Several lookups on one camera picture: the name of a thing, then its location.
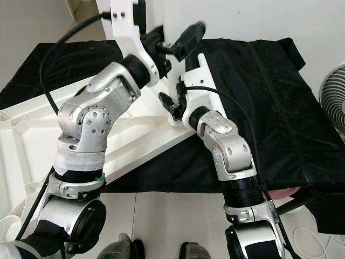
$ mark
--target black cable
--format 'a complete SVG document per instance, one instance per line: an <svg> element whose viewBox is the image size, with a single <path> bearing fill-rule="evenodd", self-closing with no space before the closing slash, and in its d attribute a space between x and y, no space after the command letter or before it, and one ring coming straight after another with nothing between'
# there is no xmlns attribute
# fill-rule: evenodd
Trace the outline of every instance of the black cable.
<svg viewBox="0 0 345 259"><path fill-rule="evenodd" d="M88 27L90 24L98 21L100 18L104 19L111 19L111 14L110 12L103 12L98 15L95 15L80 24L78 24L76 27L74 27L72 30L70 30L68 33L66 33L61 39L59 39L58 42L56 42L46 53L44 56L40 67L39 67L39 81L42 87L42 90L44 94L46 95L50 105L52 106L54 112L58 114L59 108L56 106L56 103L54 102L52 96L50 95L49 90L46 87L46 81L45 81L45 76L46 76L46 67L48 64L49 59L52 57L53 53L56 52L68 39L70 39L73 35L84 29L85 27Z"/></svg>
<svg viewBox="0 0 345 259"><path fill-rule="evenodd" d="M257 141L256 141L256 137L255 137L255 134L254 134L254 130L253 130L253 126L251 124L251 121L250 121L250 118L248 116L248 114L246 113L246 111L243 109L242 105L239 104L234 98L232 98L231 96L229 96L228 94L226 93L223 93L223 92L219 92L218 90L216 89L213 89L213 88L209 88L209 87L205 87L205 86L191 86L191 87L186 87L185 88L186 90L206 90L206 91L210 91L210 92L213 92L213 93L216 93L220 96L223 96L225 97L226 99L228 99L229 101L231 101L232 103L234 103L243 113L247 123L248 123L248 127L250 129L250 133L252 135L252 141L253 141L253 145L254 145L254 152L255 152L255 155L256 155L256 164L257 164L257 171L260 172L259 170L259 158L257 157L258 156L258 149L257 149ZM268 194L268 191L264 190L263 189L263 192L267 198L268 201L271 201L271 197L270 195ZM279 228L281 230L281 233L282 233L282 236L286 242L286 245L284 246L286 248L286 250L288 250L291 254L291 256L293 257L293 259L301 259L296 253L295 251L293 250L292 248L292 245L287 237L287 234L286 234L286 231L285 231L285 228L282 224L282 221L280 219L280 216L279 214L277 213L277 216L278 216L278 220L279 220Z"/></svg>
<svg viewBox="0 0 345 259"><path fill-rule="evenodd" d="M210 88L210 87L191 86L191 87L186 87L185 89L187 91L188 90L206 90L206 91L210 91L210 92L216 93L216 94L218 94L220 96L225 97L226 99L228 99L232 103L234 103L242 111L242 113L243 113L243 115L244 115L244 117L245 117L245 119L247 121L249 130L250 130L250 134L252 136L252 141L253 141L253 146L254 146L254 157L256 158L256 161L255 161L256 162L256 168L257 168L257 171L259 172L260 171L260 167L259 167L259 158L258 158L259 153L258 153L258 147L257 147L257 140L256 140L256 137L255 137L254 129L253 129L253 126L251 124L250 118L249 118L248 114L246 113L246 111L243 109L242 105L239 104L234 98L232 98L228 94L223 93L223 92L219 92L217 89L213 89L213 88Z"/></svg>
<svg viewBox="0 0 345 259"><path fill-rule="evenodd" d="M22 236L23 236L23 234L24 234L24 232L25 232L27 226L29 225L30 220L31 220L33 214L35 213L35 210L36 210L36 208L37 208L39 202L41 201L41 198L42 198L42 196L43 196L43 194L44 194L44 192L45 192L45 190L46 190L46 188L47 188L47 186L48 186L49 176L50 176L53 172L54 172L54 167L52 167L52 168L50 169L50 171L49 171L49 173L48 173L48 175L47 175L47 178L45 179L45 181L44 181L44 183L43 183L43 185L42 185L42 188L41 188L41 190L39 191L39 193L38 193L38 195L37 195L37 198L35 199L35 201L34 201L32 207L31 207L31 209L30 209L28 215L26 216L26 219L25 219L25 221L24 221L22 227L20 228L20 231L19 231L19 233L18 233L18 235L17 235L17 237L16 237L16 240L20 240L20 239L22 238Z"/></svg>

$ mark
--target white plastic tray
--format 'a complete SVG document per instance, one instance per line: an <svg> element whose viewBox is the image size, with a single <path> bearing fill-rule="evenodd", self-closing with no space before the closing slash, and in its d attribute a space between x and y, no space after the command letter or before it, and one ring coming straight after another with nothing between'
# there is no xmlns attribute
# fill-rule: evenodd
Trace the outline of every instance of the white plastic tray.
<svg viewBox="0 0 345 259"><path fill-rule="evenodd" d="M90 79L53 91L57 105L74 96ZM158 99L159 92L167 93L166 79L141 92L142 96L115 122L108 136L103 169L107 183L193 135L193 131L168 122L167 111ZM0 111L0 242L13 238L26 218L53 164L60 134L45 96ZM4 227L6 224L15 227Z"/></svg>

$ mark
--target wall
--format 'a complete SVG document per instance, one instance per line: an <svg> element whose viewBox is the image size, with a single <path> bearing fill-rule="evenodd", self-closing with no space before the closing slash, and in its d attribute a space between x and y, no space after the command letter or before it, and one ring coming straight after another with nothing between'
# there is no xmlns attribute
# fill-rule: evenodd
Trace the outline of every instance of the wall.
<svg viewBox="0 0 345 259"><path fill-rule="evenodd" d="M0 91L40 42L55 42L72 16L63 0L0 0Z"/></svg>
<svg viewBox="0 0 345 259"><path fill-rule="evenodd" d="M109 10L109 0L101 9ZM345 59L344 0L147 0L148 27L164 21L168 41L191 23L206 22L205 38L278 40L291 37L307 65L300 71L315 96L327 73ZM103 24L112 38L110 23Z"/></svg>

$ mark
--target floor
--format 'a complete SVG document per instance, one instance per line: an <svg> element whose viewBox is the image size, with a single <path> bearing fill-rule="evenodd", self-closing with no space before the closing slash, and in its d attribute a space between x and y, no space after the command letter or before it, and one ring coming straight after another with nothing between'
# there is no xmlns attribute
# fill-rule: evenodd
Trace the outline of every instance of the floor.
<svg viewBox="0 0 345 259"><path fill-rule="evenodd" d="M107 207L107 220L99 242L89 252L74 258L96 258L105 246L117 241L121 232L127 233L132 240L139 238L143 241L147 259L177 259L180 245L186 241L198 242L207 248L212 258L229 258L224 234L229 223L220 194L102 194L101 200ZM308 209L285 214L282 220L295 251L302 259L308 257L296 250L294 231L295 241L304 254L311 257L321 255L319 259L344 258L345 245L338 241L345 240L345 236L330 237L317 233L316 223ZM296 230L297 227L311 231L322 245L311 233ZM327 257L322 255L322 246L327 246Z"/></svg>

